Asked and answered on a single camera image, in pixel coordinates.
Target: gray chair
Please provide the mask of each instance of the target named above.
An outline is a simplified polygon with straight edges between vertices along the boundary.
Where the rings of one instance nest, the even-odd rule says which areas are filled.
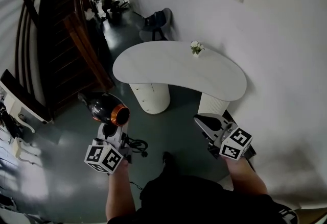
[[[170,22],[172,19],[172,10],[170,10],[169,8],[164,8],[163,12],[165,13],[165,17],[166,17],[166,23],[161,27],[162,33],[166,36],[166,34],[169,32],[170,30]],[[150,42],[152,41],[152,32],[150,31],[143,31],[141,30],[139,32],[139,37],[141,38],[141,40],[143,42]],[[160,40],[161,36],[159,32],[155,33],[155,40]]]

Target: hallway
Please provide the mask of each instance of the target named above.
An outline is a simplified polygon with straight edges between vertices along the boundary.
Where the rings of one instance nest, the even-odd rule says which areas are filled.
[[[113,60],[125,49],[142,43],[138,36],[142,25],[143,19],[130,11],[123,13],[118,24],[105,22],[104,33],[112,60],[104,61],[111,76]],[[108,54],[101,53],[100,58],[104,56]],[[164,151],[176,157],[182,174],[214,181],[227,175],[224,162],[214,159],[207,151],[207,141],[193,123],[200,92],[169,86],[170,106],[162,114],[150,115],[141,109],[129,85],[117,80],[115,83],[110,93],[121,98],[131,111],[129,136],[145,140],[149,145],[148,157],[134,154],[129,167],[130,181],[144,187],[156,178],[161,172]],[[36,160],[38,165],[16,165],[13,175],[2,179],[3,194],[15,199],[20,212],[39,214],[44,219],[68,223],[104,222],[108,176],[84,163],[87,146],[96,137],[100,124],[78,102],[67,107],[54,124],[30,122],[36,133],[26,131],[25,140],[35,146],[31,149],[39,158],[24,156]],[[140,191],[132,185],[132,192],[136,206],[140,207]]]

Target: white flower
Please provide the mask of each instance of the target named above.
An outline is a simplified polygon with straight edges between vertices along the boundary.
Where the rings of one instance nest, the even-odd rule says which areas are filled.
[[[198,41],[193,41],[191,43],[191,47],[198,47],[198,45],[199,45],[199,42]]]

